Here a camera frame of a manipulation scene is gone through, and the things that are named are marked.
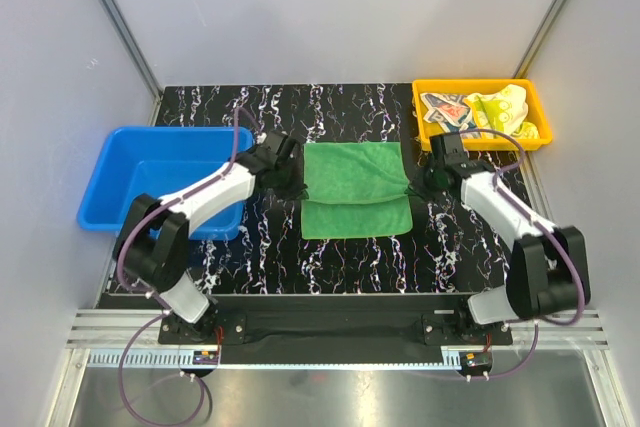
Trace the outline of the green microfiber towel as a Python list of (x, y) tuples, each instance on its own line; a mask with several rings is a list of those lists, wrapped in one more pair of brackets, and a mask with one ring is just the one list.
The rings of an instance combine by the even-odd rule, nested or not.
[(308, 143), (304, 182), (305, 240), (389, 237), (413, 228), (398, 142)]

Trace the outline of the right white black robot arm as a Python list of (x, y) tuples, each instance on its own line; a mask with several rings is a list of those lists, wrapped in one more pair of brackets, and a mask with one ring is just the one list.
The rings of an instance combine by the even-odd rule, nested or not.
[(582, 232), (534, 211), (504, 183), (508, 167), (471, 159), (460, 134), (435, 135), (430, 146), (410, 193), (425, 201), (455, 198), (479, 215), (509, 252), (503, 285), (473, 294), (459, 307), (453, 321), (457, 337), (472, 344), (493, 329), (530, 320), (575, 325), (591, 299)]

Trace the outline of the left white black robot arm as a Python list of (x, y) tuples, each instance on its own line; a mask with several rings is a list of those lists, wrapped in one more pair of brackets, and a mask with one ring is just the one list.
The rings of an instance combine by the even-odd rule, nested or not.
[(187, 273), (191, 234), (228, 207), (257, 192), (281, 200), (306, 194), (303, 147), (293, 137), (271, 131), (240, 152), (232, 142), (230, 158), (214, 173), (160, 198), (148, 194), (131, 203), (113, 250), (116, 277), (131, 291), (141, 283), (165, 318), (181, 321), (181, 331), (196, 343), (220, 331), (216, 302), (203, 294)]

